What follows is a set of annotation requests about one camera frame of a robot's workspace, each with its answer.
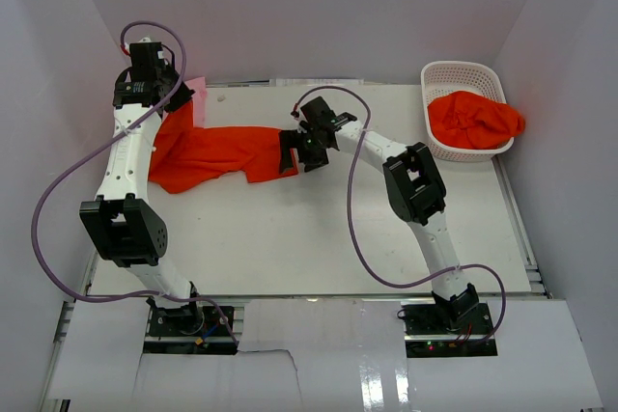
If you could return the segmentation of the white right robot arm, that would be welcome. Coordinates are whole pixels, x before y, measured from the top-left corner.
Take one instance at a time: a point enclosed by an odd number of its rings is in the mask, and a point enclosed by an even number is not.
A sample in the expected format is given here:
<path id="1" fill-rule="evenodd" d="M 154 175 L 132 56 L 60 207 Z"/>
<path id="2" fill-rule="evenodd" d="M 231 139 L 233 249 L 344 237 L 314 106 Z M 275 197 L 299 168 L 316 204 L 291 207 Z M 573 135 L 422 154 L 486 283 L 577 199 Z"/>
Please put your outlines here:
<path id="1" fill-rule="evenodd" d="M 451 240 L 445 214 L 446 187 L 430 150 L 422 143 L 407 146 L 388 139 L 344 113 L 325 123 L 302 121 L 299 128 L 279 132 L 279 171 L 298 160 L 309 172 L 328 164 L 327 151 L 352 155 L 348 174 L 346 215 L 351 243 L 365 270 L 390 288 L 432 285 L 437 325 L 445 332 L 461 332 L 479 302 L 475 286 L 465 276 Z M 353 226 L 352 187 L 356 164 L 364 161 L 382 173 L 388 203 L 413 232 L 430 276 L 411 284 L 381 278 L 362 254 Z"/>

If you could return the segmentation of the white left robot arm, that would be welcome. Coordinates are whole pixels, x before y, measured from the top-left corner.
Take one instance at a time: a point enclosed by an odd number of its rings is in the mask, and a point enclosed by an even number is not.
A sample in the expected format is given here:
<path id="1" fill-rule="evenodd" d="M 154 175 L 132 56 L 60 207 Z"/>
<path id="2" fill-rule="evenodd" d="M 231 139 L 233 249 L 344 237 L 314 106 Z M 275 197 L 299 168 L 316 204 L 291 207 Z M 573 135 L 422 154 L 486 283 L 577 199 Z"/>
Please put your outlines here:
<path id="1" fill-rule="evenodd" d="M 136 277 L 157 304 L 172 307 L 171 322 L 182 333 L 192 334 L 202 327 L 204 310 L 188 301 L 197 295 L 194 285 L 164 258 L 167 226 L 148 199 L 155 136 L 166 111 L 155 106 L 167 95 L 179 96 L 181 104 L 192 96 L 169 64 L 149 71 L 132 66 L 118 76 L 115 141 L 96 196 L 81 204 L 79 217 L 98 255 Z"/>

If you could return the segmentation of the white paper strip at wall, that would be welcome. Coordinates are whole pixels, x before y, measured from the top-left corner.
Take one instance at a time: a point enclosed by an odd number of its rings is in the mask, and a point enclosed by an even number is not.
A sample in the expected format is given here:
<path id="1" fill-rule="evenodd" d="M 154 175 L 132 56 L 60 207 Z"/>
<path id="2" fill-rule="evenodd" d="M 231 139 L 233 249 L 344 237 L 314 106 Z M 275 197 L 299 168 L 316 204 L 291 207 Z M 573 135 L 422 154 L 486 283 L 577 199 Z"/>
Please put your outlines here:
<path id="1" fill-rule="evenodd" d="M 291 86 L 353 86 L 363 85 L 363 79 L 354 78 L 272 78 L 269 80 L 270 87 L 291 87 Z"/>

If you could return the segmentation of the white perforated plastic basket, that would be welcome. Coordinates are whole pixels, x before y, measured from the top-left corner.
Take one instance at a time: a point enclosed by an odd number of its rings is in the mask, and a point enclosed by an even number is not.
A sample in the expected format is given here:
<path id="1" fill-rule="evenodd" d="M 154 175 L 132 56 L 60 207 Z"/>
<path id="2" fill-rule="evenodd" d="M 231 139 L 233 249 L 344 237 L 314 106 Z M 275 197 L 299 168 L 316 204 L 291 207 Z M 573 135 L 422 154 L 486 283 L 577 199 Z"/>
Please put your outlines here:
<path id="1" fill-rule="evenodd" d="M 439 159 L 489 161 L 525 130 L 525 118 L 506 102 L 497 74 L 484 65 L 431 62 L 420 82 L 428 146 Z"/>

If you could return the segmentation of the orange t shirt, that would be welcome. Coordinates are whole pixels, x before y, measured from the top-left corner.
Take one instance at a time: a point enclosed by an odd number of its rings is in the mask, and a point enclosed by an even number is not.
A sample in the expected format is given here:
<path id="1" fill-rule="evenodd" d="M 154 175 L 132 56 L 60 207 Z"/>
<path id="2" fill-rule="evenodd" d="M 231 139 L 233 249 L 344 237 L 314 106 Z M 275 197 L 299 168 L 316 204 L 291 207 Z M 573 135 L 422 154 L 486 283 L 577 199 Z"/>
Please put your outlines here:
<path id="1" fill-rule="evenodd" d="M 279 130 L 262 126 L 198 127 L 193 106 L 169 114 L 155 140 L 148 181 L 180 194 L 207 180 L 243 172 L 249 183 L 299 173 L 297 164 L 281 173 Z"/>
<path id="2" fill-rule="evenodd" d="M 525 130 L 525 118 L 516 109 L 467 91 L 435 98 L 428 116 L 436 139 L 457 149 L 498 149 Z"/>

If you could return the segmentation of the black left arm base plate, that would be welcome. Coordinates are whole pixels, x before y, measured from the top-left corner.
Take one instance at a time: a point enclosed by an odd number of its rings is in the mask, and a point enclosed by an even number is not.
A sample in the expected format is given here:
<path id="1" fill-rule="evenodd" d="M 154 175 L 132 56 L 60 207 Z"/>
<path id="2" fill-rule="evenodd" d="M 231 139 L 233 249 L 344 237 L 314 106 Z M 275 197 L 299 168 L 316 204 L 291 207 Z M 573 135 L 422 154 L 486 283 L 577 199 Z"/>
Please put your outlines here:
<path id="1" fill-rule="evenodd" d="M 172 313 L 151 309 L 143 344 L 145 354 L 224 355 L 238 352 L 230 336 L 236 311 L 233 306 L 201 306 L 193 314 L 188 308 Z"/>

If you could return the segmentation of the folded pink t shirt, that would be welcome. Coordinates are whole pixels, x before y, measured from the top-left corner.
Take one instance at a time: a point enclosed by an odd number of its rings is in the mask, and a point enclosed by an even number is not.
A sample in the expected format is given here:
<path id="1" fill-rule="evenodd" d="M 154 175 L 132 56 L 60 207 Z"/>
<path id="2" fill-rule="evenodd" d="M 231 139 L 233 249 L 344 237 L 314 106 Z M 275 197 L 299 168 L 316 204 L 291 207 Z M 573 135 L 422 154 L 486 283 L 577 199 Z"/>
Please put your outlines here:
<path id="1" fill-rule="evenodd" d="M 208 98 L 207 82 L 204 76 L 196 77 L 185 82 L 187 88 L 193 92 L 193 125 L 206 126 L 206 107 Z"/>

